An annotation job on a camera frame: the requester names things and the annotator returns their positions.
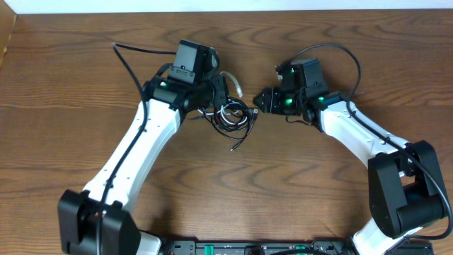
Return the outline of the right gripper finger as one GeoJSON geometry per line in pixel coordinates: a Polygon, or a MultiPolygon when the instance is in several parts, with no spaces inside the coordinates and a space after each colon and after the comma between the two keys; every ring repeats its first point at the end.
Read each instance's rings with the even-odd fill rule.
{"type": "Polygon", "coordinates": [[[269,103],[264,98],[255,98],[255,99],[253,99],[253,103],[263,113],[268,113],[269,103]]]}
{"type": "Polygon", "coordinates": [[[261,92],[257,93],[254,97],[254,101],[266,101],[269,96],[269,88],[264,88],[261,92]]]}

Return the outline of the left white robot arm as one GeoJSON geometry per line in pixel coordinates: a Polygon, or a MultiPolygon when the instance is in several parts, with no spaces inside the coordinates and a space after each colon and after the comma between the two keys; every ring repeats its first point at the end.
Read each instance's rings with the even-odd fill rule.
{"type": "Polygon", "coordinates": [[[57,206],[65,254],[158,254],[162,240],[140,230],[133,212],[141,187],[185,116],[224,103],[227,89],[213,47],[181,40],[166,63],[144,84],[131,126],[104,167],[57,206]]]}

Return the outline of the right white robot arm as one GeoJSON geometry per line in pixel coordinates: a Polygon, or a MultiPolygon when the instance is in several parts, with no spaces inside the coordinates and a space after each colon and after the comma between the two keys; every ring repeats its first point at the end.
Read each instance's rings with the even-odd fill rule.
{"type": "Polygon", "coordinates": [[[254,97],[264,113],[296,116],[349,149],[368,170],[371,220],[344,254],[392,254],[417,231],[452,218],[442,172],[431,144],[392,135],[363,115],[346,95],[330,92],[316,58],[276,68],[280,86],[254,97]]]}

